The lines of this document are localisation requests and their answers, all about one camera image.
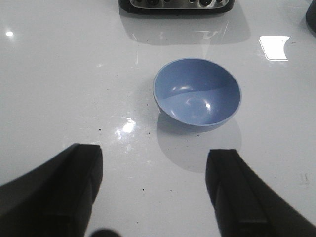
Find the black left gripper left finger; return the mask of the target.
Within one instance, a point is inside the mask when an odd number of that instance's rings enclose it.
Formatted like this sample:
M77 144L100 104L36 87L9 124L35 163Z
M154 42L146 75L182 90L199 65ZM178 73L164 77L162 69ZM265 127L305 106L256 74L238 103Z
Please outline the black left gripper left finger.
M0 187L0 235L84 236L102 177L99 145L69 146Z

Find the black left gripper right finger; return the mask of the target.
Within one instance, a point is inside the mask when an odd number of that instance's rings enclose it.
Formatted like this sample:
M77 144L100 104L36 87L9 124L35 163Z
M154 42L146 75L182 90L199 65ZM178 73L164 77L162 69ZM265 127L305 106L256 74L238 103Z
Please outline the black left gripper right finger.
M315 226L272 190L236 150L210 150L205 182L223 237L314 237Z

